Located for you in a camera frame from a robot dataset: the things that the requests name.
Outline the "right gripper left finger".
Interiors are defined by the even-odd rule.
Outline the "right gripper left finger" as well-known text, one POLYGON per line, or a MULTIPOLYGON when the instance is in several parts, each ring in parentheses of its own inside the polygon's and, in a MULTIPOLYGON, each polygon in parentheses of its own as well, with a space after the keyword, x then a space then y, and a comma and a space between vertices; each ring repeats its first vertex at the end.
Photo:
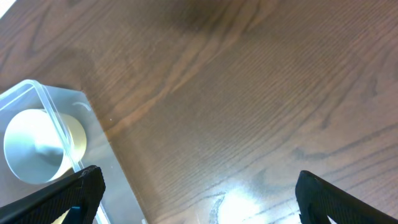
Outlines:
POLYGON ((89 166, 1 207, 1 223, 92 224, 106 185, 101 168, 89 166))

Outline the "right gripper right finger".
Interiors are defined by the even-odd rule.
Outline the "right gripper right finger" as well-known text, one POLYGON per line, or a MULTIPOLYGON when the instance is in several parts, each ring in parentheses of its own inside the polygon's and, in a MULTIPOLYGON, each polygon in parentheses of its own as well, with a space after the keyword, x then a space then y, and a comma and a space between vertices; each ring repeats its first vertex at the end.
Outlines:
POLYGON ((312 223, 391 223, 397 219, 360 201, 319 176, 303 170, 295 186, 300 221, 312 223))

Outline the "grey plastic bowl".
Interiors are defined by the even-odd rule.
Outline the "grey plastic bowl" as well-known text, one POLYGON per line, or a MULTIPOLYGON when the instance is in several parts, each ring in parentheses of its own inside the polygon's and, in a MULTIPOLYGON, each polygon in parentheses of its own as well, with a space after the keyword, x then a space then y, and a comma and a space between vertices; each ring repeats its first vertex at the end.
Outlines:
POLYGON ((13 174, 29 184, 44 184, 72 168, 50 116, 43 110, 16 114, 5 130, 4 154, 13 174))

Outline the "yellow plastic bowl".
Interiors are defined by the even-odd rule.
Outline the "yellow plastic bowl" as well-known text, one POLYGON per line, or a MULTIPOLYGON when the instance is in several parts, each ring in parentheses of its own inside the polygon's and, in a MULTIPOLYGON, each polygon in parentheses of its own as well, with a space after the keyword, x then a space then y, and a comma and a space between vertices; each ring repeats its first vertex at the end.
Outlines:
POLYGON ((83 158, 86 147, 87 138, 85 130, 80 122, 67 114, 61 114, 61 119, 66 127, 67 142, 63 146, 63 161, 62 166, 64 170, 71 169, 73 163, 78 163, 83 158))

